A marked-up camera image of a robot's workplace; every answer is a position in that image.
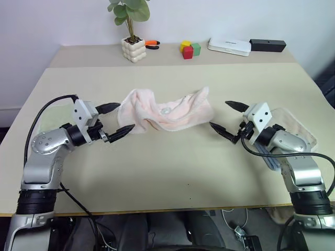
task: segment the pink towel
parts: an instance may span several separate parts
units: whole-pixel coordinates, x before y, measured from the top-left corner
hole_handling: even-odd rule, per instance
[[[152,90],[134,89],[118,108],[119,126],[135,124],[130,133],[145,133],[150,125],[173,132],[206,123],[214,117],[208,92],[204,87],[176,101],[157,104]]]

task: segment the beige table surface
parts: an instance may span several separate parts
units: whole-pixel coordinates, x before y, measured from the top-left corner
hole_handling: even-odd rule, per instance
[[[215,53],[216,60],[210,64],[206,61],[208,51],[203,48],[204,64],[200,60],[202,55],[196,59],[198,64],[188,61],[190,65],[186,65],[188,62],[176,54],[175,66],[150,66],[158,54],[149,51],[141,66],[128,64],[117,54],[119,50],[112,47],[123,66],[111,65],[113,60],[105,58],[102,66],[93,67],[98,56],[90,62],[95,55],[92,56],[92,51],[102,51],[103,55],[107,48],[83,47],[81,54],[77,52],[80,47],[73,47],[81,55],[79,67],[73,58],[76,53],[69,47],[62,48],[43,73],[0,146],[2,216],[11,215],[16,209],[24,142],[36,113],[47,101],[64,94],[76,93],[99,105],[122,101],[134,88],[149,88],[157,102],[167,102],[209,86],[209,102],[215,110],[213,122],[235,131],[241,114],[225,105],[225,100],[246,104],[267,101],[271,109],[289,109],[318,139],[317,152],[335,158],[335,111],[286,50],[284,54],[251,53],[250,58]],[[85,56],[85,50],[90,50],[91,56]],[[65,51],[73,58],[72,63],[64,62],[69,59],[64,56]],[[163,49],[156,52],[164,55]],[[116,113],[103,116],[102,122],[107,132],[114,132]],[[334,170],[323,159],[315,161],[329,187]],[[269,170],[262,158],[247,153],[240,143],[233,145],[220,137],[209,124],[179,132],[151,129],[113,144],[98,141],[81,146],[65,160],[62,181],[96,213],[273,206],[291,202],[280,173]],[[59,215],[82,212],[63,193],[57,196],[55,210]]]

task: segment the towel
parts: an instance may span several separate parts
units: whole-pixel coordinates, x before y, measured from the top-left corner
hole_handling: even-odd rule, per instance
[[[173,132],[209,122],[214,112],[208,92],[204,87],[176,101],[157,104],[152,90],[134,89],[118,108],[119,126],[135,124],[130,133],[145,133],[149,126]]]
[[[311,152],[314,152],[318,147],[318,141],[313,136],[313,134],[301,124],[290,111],[285,108],[277,108],[271,111],[272,118],[268,122],[268,126],[273,126],[274,124],[279,124],[286,129],[287,132],[297,135],[298,137],[304,138],[310,144]],[[254,146],[256,147],[259,153],[270,154],[270,152],[261,144],[255,142]],[[281,165],[276,158],[263,157],[267,166],[273,170],[280,172]]]

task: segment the toy block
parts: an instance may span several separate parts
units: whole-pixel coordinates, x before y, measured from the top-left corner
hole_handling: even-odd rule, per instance
[[[183,57],[184,59],[193,58],[193,48],[192,46],[185,46],[183,49]]]
[[[190,46],[191,42],[184,40],[181,44],[180,44],[180,52],[183,53],[184,47],[186,46]]]
[[[200,44],[192,43],[191,46],[193,48],[193,56],[199,56],[200,55],[200,50],[201,50]]]

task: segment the black device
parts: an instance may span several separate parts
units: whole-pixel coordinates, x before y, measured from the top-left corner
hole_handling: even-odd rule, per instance
[[[286,47],[283,40],[250,39],[251,51],[282,52]]]

